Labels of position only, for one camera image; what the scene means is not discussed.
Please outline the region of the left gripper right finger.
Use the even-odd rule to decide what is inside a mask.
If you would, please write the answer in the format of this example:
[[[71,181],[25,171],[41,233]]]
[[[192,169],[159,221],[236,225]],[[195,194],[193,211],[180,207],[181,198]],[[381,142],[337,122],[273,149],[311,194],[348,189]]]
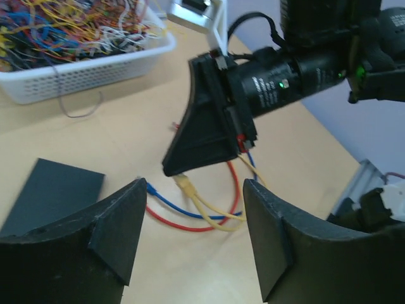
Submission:
[[[258,182],[243,187],[264,303],[403,303],[404,225],[365,233],[284,201]]]

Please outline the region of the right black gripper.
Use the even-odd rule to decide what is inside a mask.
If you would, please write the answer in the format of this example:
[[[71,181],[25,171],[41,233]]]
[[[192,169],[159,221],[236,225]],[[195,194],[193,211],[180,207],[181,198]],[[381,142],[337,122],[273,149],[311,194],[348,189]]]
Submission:
[[[272,47],[189,61],[186,111],[165,157],[168,177],[233,160],[254,146],[254,119],[300,99],[294,59]]]

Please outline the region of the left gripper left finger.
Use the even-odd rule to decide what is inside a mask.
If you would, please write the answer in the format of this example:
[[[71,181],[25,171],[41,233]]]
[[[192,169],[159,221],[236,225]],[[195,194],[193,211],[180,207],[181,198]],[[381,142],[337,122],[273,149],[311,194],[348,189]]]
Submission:
[[[130,284],[147,183],[22,236],[1,239],[2,303],[120,303]]]

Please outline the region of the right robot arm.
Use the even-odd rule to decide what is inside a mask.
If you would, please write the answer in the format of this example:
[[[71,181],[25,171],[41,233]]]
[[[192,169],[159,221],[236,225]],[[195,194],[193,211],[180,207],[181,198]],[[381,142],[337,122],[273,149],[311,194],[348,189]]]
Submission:
[[[272,47],[232,54],[238,26],[226,1],[173,1],[170,21],[206,35],[209,51],[189,61],[185,114],[162,161],[168,177],[246,153],[254,119],[348,81],[348,101],[404,101],[404,8],[380,1],[281,1],[268,19]]]

